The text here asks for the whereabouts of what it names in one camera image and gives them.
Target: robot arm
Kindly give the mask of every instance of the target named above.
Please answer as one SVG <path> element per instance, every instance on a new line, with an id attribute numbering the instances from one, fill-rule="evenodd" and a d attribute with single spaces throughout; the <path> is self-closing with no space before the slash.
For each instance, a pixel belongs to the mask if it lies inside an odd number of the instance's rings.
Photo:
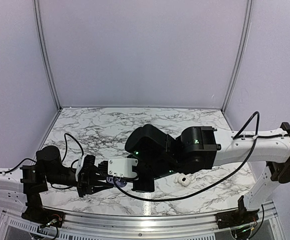
<path id="1" fill-rule="evenodd" d="M 79 159 L 77 169 L 63 166 L 59 149 L 47 146 L 36 153 L 35 165 L 25 165 L 12 174 L 4 174 L 0 169 L 0 200 L 3 204 L 9 203 L 10 198 L 15 199 L 19 210 L 26 209 L 22 214 L 24 219 L 47 224 L 55 214 L 63 218 L 62 212 L 42 207 L 39 193 L 48 190 L 47 182 L 77 187 L 80 197 L 113 188 L 115 183 L 122 188 L 127 182 L 133 183 L 134 191 L 153 192 L 155 179 L 242 162 L 253 144 L 253 138 L 246 136 L 253 136 L 254 132 L 246 132 L 233 140 L 235 134 L 209 126 L 194 126 L 174 139 L 152 125 L 145 125 L 128 138 L 125 149 L 130 155 L 127 158 L 110 159 L 95 166 L 95 156 L 86 155 Z M 280 184 L 290 182 L 290 136 L 286 134 L 290 134 L 287 123 L 274 131 L 259 132 L 260 136 L 279 136 L 257 141 L 249 161 L 265 161 L 267 166 L 253 188 L 239 199 L 237 210 L 217 214 L 220 229 L 258 219 L 257 212 L 263 201 Z M 24 193 L 27 203 L 20 194 L 17 198 L 11 195 L 12 191 Z M 61 224 L 59 220 L 52 226 Z"/>

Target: white marble surface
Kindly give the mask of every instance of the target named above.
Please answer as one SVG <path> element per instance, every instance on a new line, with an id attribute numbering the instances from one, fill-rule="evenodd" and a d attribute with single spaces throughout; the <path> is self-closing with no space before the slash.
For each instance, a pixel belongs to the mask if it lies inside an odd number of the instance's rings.
<path id="1" fill-rule="evenodd" d="M 56 145 L 63 156 L 65 150 L 64 133 L 70 133 L 82 144 L 85 154 L 96 156 L 99 162 L 125 157 L 128 153 L 124 144 L 137 127 L 152 124 L 177 137 L 190 126 L 213 126 L 229 129 L 219 110 L 174 109 L 174 108 L 67 108 L 60 114 L 49 134 L 46 145 Z M 80 156 L 76 143 L 69 140 L 69 150 L 64 161 L 66 166 Z M 188 176 L 193 182 L 187 186 L 174 183 L 176 175 L 155 181 L 154 193 L 132 192 L 129 183 L 124 189 L 144 198 L 172 198 L 196 192 L 232 172 L 239 163 L 202 170 Z M 255 183 L 247 165 L 237 174 L 218 186 L 189 199 L 171 202 L 147 202 L 132 199 L 113 188 L 80 198 L 75 188 L 41 193 L 45 206 L 77 212 L 130 215 L 161 216 L 184 215 L 224 210 L 237 206 L 238 198 Z"/>

